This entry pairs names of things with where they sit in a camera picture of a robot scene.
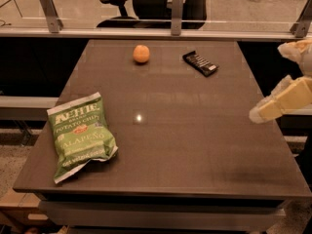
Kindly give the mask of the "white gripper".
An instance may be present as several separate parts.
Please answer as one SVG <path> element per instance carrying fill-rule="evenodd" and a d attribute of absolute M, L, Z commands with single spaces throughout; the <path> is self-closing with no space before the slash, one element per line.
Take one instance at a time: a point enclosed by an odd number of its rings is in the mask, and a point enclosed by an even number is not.
<path fill-rule="evenodd" d="M 293 79 L 284 77 L 271 94 L 250 110 L 252 122 L 260 124 L 275 120 L 312 103 L 312 40 L 305 39 L 281 44 L 278 51 L 283 58 L 298 62 L 303 75 Z"/>

